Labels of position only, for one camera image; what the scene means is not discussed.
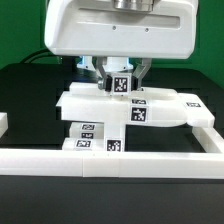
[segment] black table surface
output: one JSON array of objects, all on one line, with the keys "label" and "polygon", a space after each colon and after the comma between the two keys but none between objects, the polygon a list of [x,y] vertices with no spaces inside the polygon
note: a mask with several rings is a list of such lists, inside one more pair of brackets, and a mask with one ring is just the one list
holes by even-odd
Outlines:
[{"label": "black table surface", "polygon": [[[55,105],[71,82],[96,82],[94,73],[62,65],[12,64],[0,70],[0,112],[9,130],[0,148],[60,150],[71,122]],[[188,69],[152,69],[143,86],[197,94],[224,137],[224,90]],[[205,153],[191,127],[127,126],[127,151]],[[224,223],[224,181],[0,177],[0,224]]]}]

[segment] white foam block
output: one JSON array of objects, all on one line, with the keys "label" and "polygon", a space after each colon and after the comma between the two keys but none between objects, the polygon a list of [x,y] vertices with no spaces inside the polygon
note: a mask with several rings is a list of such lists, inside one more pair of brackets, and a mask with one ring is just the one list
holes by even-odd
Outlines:
[{"label": "white foam block", "polygon": [[[78,141],[85,142],[89,141],[88,147],[77,147]],[[66,138],[62,150],[64,151],[105,151],[103,139],[77,139],[77,138]]]},{"label": "white foam block", "polygon": [[193,134],[207,153],[224,153],[224,139],[214,128],[193,128]]},{"label": "white foam block", "polygon": [[[86,130],[84,125],[93,126],[93,130]],[[102,123],[82,123],[82,122],[73,122],[69,129],[70,138],[83,138],[83,134],[91,133],[93,134],[94,139],[103,139],[104,138],[104,125]]]},{"label": "white foam block", "polygon": [[82,177],[83,153],[62,150],[0,150],[1,175]]},{"label": "white foam block", "polygon": [[215,118],[197,95],[179,94],[187,110],[187,123],[193,127],[211,128]]},{"label": "white foam block", "polygon": [[98,152],[83,158],[83,177],[119,177],[119,152]]},{"label": "white foam block", "polygon": [[0,138],[8,129],[8,119],[6,113],[0,113]]}]

